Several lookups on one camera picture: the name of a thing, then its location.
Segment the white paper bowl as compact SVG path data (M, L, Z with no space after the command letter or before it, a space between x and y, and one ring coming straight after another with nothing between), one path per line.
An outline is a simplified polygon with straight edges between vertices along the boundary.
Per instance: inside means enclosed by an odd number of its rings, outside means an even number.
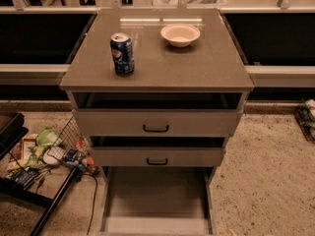
M200 31L189 24L170 24L163 27L160 35L174 47L187 47L200 37Z

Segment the blue Pepsi can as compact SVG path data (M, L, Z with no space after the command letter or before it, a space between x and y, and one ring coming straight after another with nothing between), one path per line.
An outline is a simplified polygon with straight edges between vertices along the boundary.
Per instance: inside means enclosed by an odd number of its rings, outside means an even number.
M110 39L110 48L116 74L131 75L134 72L135 62L129 35L123 32L115 33Z

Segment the grey top drawer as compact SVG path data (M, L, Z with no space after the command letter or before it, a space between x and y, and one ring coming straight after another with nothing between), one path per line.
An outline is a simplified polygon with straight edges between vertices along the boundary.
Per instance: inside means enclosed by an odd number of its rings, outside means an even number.
M86 136L232 136L240 110L205 109L74 109L73 116Z

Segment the grey drawer cabinet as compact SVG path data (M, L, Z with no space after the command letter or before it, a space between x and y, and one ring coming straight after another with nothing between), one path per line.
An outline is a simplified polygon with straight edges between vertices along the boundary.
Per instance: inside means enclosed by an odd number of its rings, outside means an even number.
M170 24L189 24L200 37L187 47L171 46L161 35ZM129 35L134 72L115 72L110 40ZM61 87L74 109L240 110L253 88L219 11L103 9L80 47ZM97 210L100 234L104 194Z

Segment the blue snack packet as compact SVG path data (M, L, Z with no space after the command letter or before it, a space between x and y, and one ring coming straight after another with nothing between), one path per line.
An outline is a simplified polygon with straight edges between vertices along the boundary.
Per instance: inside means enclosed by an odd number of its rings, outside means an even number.
M34 169L22 170L14 175L13 180L19 187L22 187L24 190L26 190L33 184L35 178L38 175L39 172Z

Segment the grey middle drawer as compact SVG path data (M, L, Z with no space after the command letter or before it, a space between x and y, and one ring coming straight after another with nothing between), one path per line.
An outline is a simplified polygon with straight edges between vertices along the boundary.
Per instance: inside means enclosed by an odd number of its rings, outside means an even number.
M227 138L90 136L89 141L102 166L203 167L221 164Z

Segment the grey drawer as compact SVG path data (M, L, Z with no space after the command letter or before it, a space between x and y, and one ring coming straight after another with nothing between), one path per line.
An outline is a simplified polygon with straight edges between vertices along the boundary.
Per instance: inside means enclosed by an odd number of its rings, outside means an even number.
M90 136L89 141L102 166L203 167L221 164L227 138Z
M74 109L73 116L86 136L232 136L240 110L205 109Z
M199 167L111 167L102 236L215 236L210 181Z

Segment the grey bottom drawer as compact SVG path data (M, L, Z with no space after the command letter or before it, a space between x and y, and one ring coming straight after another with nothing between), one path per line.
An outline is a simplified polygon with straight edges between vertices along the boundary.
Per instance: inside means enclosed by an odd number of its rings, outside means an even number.
M210 181L199 167L111 167L102 236L215 236Z

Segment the green snack bag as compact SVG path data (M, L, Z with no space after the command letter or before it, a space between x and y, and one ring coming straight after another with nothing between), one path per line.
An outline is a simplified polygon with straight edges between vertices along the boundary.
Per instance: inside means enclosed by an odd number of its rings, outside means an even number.
M45 165L56 166L63 155L63 140L51 128L34 134L29 142L24 141L24 149L29 154L26 167L39 169Z

